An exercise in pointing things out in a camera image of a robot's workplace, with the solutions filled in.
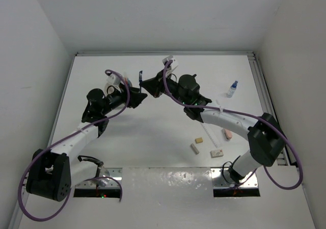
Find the dark blue pen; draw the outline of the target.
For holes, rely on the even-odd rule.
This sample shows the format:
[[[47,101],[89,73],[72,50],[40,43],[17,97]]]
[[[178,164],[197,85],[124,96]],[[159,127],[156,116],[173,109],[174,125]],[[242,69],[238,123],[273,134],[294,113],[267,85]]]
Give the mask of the dark blue pen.
[[[141,83],[142,83],[142,76],[143,76],[143,71],[139,71],[139,92],[141,93],[142,92],[142,86],[141,86]]]

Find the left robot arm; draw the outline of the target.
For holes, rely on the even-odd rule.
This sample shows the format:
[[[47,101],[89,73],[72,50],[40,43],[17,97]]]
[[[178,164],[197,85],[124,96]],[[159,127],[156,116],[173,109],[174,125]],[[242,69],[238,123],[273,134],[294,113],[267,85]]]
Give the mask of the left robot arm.
[[[62,141],[42,154],[31,166],[26,190],[55,201],[62,201],[70,188],[99,176],[103,162],[96,158],[82,158],[81,151],[105,131],[106,115],[124,105],[136,108],[147,97],[138,88],[126,89],[123,84],[108,95],[101,89],[92,89],[87,94],[88,104],[81,123],[73,132],[73,137]]]

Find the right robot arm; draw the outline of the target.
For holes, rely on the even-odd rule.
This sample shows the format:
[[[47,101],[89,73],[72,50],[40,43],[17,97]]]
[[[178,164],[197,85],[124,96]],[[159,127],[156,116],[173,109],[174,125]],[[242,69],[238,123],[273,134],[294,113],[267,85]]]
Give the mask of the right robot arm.
[[[228,169],[229,179],[236,184],[254,169],[271,167],[285,146],[280,137],[283,132],[272,115],[264,113],[255,120],[220,110],[211,99],[200,94],[194,75],[184,74],[176,82],[164,79],[160,71],[155,77],[142,81],[140,86],[155,98],[172,95],[185,105],[184,112],[190,119],[230,130],[248,141],[249,150],[236,158]]]

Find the white round compartment organizer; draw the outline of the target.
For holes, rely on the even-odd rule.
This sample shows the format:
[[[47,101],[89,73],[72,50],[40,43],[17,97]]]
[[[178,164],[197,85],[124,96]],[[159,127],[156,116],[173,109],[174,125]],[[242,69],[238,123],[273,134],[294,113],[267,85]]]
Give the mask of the white round compartment organizer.
[[[120,83],[119,83],[120,91],[122,92],[125,90],[125,84],[128,85],[128,89],[130,90],[132,88],[132,82],[129,79],[127,73],[123,72],[122,74],[120,74],[120,77],[122,78],[122,80],[120,80]]]

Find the yellow eraser block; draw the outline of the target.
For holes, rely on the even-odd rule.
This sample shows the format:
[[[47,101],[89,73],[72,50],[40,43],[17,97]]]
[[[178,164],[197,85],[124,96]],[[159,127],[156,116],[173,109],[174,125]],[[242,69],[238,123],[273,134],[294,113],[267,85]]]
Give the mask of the yellow eraser block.
[[[196,138],[196,139],[195,139],[195,142],[196,142],[196,143],[202,143],[202,142],[203,142],[202,137],[200,137],[200,138]]]

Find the clear plastic ruler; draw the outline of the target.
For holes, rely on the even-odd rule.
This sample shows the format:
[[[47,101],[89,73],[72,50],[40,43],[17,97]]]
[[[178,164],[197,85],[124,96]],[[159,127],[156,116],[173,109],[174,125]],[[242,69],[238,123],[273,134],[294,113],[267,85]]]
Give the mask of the clear plastic ruler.
[[[213,145],[216,148],[220,148],[221,143],[220,143],[219,139],[217,138],[217,136],[215,135],[215,133],[213,132],[213,130],[211,129],[211,127],[206,123],[201,123],[201,126],[203,127],[204,131],[208,135],[208,137],[211,140],[211,142],[213,143]]]

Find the small blue-capped glue bottle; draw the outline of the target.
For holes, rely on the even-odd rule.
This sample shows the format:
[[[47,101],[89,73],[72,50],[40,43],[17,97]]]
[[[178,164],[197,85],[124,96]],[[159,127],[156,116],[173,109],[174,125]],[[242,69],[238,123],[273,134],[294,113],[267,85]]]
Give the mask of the small blue-capped glue bottle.
[[[226,96],[228,98],[231,98],[235,92],[235,90],[237,89],[237,84],[238,84],[238,81],[234,81],[234,83],[230,86],[228,92],[226,93]]]

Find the beige cylindrical eraser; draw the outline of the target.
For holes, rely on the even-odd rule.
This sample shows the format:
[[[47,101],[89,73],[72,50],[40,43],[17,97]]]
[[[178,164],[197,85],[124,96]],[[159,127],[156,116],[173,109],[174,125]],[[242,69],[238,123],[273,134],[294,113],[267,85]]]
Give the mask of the beige cylindrical eraser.
[[[196,155],[198,155],[200,153],[199,150],[197,149],[197,147],[193,143],[190,145],[190,147]]]

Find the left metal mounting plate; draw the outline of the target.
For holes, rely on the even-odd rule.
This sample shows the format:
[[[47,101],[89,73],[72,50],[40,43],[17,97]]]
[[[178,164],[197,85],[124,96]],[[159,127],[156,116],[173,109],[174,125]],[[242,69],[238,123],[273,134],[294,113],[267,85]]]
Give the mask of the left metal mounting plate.
[[[96,178],[75,186],[73,197],[122,199],[122,169],[101,168]]]

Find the pink eraser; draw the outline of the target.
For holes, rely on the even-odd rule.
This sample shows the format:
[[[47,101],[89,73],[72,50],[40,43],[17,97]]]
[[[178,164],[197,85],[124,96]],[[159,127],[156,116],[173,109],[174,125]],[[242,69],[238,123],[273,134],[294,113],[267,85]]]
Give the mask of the pink eraser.
[[[232,139],[233,135],[232,135],[232,132],[230,130],[223,128],[222,131],[223,131],[223,134],[224,134],[226,140],[231,140]]]

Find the white boxed eraser red label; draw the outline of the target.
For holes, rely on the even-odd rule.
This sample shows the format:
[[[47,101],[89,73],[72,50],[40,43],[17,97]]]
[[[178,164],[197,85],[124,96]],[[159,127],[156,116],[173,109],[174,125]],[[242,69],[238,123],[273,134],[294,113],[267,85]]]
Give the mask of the white boxed eraser red label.
[[[211,158],[219,158],[219,157],[222,157],[223,155],[224,155],[224,153],[223,153],[222,149],[212,150],[210,152]]]

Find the aluminium frame rail right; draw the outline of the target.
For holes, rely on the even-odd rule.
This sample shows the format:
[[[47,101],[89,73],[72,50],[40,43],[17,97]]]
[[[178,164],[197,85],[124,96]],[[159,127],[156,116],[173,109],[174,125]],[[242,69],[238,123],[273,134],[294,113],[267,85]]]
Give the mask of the aluminium frame rail right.
[[[276,121],[279,121],[263,74],[262,67],[259,61],[257,60],[256,55],[254,53],[250,53],[248,55],[248,61],[253,74],[254,82],[257,88],[263,112],[271,114]],[[295,157],[290,151],[288,145],[286,145],[281,151],[277,163],[278,165],[291,165],[298,168],[297,161],[295,160]]]

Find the aluminium frame rail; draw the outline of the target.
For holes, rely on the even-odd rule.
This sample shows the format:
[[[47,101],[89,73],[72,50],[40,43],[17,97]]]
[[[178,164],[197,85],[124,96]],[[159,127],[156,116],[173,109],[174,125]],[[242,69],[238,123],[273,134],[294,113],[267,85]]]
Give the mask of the aluminium frame rail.
[[[253,74],[254,82],[257,88],[263,112],[271,114],[276,121],[279,121],[263,74],[262,67],[259,61],[257,60],[256,55],[254,53],[250,53],[248,55],[248,61]],[[291,165],[298,168],[297,161],[295,160],[295,157],[290,151],[288,145],[286,145],[281,151],[277,163],[278,165]]]
[[[29,194],[26,192],[26,189],[23,188],[22,194],[21,194],[21,200],[22,200],[22,203],[24,206],[26,205],[28,196],[29,196]],[[15,205],[14,212],[12,214],[8,229],[19,229],[19,225],[20,225],[22,216],[23,216],[23,212],[19,206],[19,203],[17,202]]]

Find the aluminium frame rail left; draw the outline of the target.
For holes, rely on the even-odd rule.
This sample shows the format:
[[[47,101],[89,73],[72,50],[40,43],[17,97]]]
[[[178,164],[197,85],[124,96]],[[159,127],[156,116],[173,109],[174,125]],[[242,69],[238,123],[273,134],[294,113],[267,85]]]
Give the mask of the aluminium frame rail left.
[[[21,200],[22,200],[22,203],[24,206],[26,205],[28,196],[29,196],[29,194],[26,192],[26,189],[23,188],[22,194],[21,194]],[[23,216],[23,212],[19,206],[19,203],[17,202],[15,205],[14,212],[12,214],[8,229],[19,229],[19,225],[20,225],[22,216]]]

